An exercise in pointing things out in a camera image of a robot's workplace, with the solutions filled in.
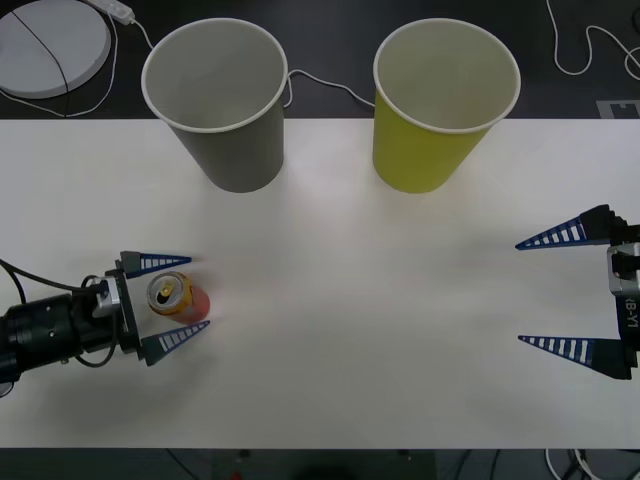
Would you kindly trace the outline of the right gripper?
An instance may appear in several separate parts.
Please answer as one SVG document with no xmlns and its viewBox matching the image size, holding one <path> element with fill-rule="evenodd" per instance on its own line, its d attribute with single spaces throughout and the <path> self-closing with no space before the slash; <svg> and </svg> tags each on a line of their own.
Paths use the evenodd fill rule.
<svg viewBox="0 0 640 480">
<path fill-rule="evenodd" d="M 631 380 L 639 352 L 639 226 L 599 205 L 515 245 L 517 250 L 609 244 L 620 340 L 519 335 L 530 346 L 616 380 Z"/>
</svg>

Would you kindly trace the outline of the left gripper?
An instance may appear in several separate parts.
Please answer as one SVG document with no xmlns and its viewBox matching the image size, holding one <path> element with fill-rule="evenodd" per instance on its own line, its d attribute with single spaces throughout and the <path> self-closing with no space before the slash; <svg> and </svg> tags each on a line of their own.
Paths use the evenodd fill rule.
<svg viewBox="0 0 640 480">
<path fill-rule="evenodd" d="M 153 366 L 210 325 L 209 320 L 203 320 L 144 337 L 140 341 L 126 278 L 139 278 L 191 262 L 192 258 L 187 256 L 122 251 L 120 260 L 115 261 L 115 268 L 105 273 L 107 277 L 115 278 L 117 286 L 119 310 L 116 314 L 116 338 L 124 354 L 135 353 L 138 360 L 144 360 L 147 366 Z"/>
</svg>

